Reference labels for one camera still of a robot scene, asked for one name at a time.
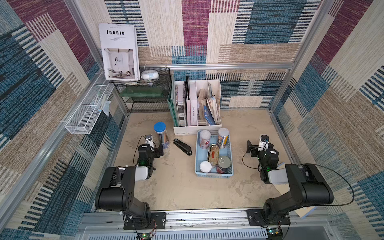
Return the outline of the silver round pull-tab can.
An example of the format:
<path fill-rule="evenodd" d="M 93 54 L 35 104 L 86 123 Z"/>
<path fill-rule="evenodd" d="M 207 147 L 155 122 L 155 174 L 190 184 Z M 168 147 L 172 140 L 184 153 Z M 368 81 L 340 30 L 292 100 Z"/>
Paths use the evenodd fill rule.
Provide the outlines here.
<path fill-rule="evenodd" d="M 221 156 L 217 162 L 217 173 L 219 174 L 227 174 L 229 172 L 229 168 L 231 167 L 231 159 L 227 156 Z"/>

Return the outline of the colourful can with spoon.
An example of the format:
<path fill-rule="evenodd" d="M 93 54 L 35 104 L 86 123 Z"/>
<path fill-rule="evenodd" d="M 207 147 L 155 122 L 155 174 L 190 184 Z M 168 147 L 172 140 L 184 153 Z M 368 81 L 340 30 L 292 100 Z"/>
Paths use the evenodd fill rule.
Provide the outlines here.
<path fill-rule="evenodd" d="M 224 149 L 227 146 L 230 131 L 227 128 L 220 128 L 218 130 L 218 141 L 217 145 L 220 149 Z"/>

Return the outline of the oval gold fish tin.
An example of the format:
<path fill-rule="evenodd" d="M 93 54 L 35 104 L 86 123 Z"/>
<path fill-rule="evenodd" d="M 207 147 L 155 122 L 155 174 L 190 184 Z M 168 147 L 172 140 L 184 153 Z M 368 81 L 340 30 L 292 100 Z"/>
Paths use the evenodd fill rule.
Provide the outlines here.
<path fill-rule="evenodd" d="M 212 168 L 215 168 L 219 159 L 220 148 L 216 144 L 212 144 L 209 147 L 207 161 L 212 164 Z"/>

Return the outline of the light blue plastic basket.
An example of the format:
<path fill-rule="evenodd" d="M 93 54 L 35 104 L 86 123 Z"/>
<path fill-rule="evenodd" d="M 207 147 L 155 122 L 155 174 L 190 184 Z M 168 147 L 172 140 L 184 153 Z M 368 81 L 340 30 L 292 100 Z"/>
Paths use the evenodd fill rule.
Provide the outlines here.
<path fill-rule="evenodd" d="M 224 136 L 220 131 L 198 131 L 195 174 L 197 177 L 224 179 L 234 175 L 230 135 Z"/>

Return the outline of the yellow can white lid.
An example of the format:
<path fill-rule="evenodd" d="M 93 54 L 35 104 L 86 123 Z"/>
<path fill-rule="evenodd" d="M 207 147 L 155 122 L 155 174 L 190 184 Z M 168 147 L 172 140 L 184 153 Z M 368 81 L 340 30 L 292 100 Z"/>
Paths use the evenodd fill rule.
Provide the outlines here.
<path fill-rule="evenodd" d="M 202 173 L 209 173 L 212 170 L 212 164 L 209 161 L 203 161 L 199 165 Z"/>

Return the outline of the pink can white lid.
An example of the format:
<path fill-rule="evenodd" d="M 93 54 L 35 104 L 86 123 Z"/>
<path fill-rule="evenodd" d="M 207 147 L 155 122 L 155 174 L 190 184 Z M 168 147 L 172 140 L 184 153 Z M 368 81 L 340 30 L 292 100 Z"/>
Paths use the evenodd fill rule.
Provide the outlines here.
<path fill-rule="evenodd" d="M 210 138 L 211 138 L 211 133 L 207 130 L 202 130 L 200 132 L 200 140 L 199 140 L 199 145 L 201 149 L 208 149 L 210 146 Z"/>

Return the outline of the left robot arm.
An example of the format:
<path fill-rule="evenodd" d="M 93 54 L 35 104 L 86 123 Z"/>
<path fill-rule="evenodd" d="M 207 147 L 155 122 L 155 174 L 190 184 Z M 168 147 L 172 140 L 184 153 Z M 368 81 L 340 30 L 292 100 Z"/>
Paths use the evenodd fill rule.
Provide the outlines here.
<path fill-rule="evenodd" d="M 154 159 L 164 155 L 163 146 L 138 146 L 138 164 L 129 167 L 106 169 L 95 198 L 97 210 L 121 212 L 124 230 L 162 230 L 166 227 L 166 213 L 153 213 L 150 205 L 135 196 L 135 183 L 148 180 L 155 168 Z"/>

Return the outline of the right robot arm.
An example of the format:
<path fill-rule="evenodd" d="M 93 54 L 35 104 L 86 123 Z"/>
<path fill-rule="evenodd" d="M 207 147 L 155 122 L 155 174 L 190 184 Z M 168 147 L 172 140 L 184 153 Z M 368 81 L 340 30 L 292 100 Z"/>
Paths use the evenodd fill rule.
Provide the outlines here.
<path fill-rule="evenodd" d="M 250 226 L 268 228 L 289 225 L 289 213 L 306 207 L 332 207 L 334 194 L 317 164 L 285 164 L 278 168 L 279 152 L 265 135 L 259 145 L 247 141 L 247 154 L 259 161 L 256 168 L 266 185 L 289 186 L 288 192 L 267 199 L 261 209 L 247 210 Z"/>

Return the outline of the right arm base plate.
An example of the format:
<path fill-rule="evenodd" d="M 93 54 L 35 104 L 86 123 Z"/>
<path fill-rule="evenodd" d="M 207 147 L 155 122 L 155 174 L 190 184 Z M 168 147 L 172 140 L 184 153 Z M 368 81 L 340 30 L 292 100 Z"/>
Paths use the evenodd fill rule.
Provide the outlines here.
<path fill-rule="evenodd" d="M 288 214 L 266 214 L 262 209 L 246 210 L 249 225 L 268 228 L 269 226 L 285 226 L 291 223 Z"/>

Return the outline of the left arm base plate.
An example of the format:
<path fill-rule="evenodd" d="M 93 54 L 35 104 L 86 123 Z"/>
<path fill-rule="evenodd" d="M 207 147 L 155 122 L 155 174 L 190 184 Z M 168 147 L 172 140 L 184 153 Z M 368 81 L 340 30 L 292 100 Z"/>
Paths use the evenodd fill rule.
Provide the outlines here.
<path fill-rule="evenodd" d="M 124 215 L 124 230 L 162 230 L 166 227 L 167 214 L 165 212 L 150 213 L 144 218 Z"/>

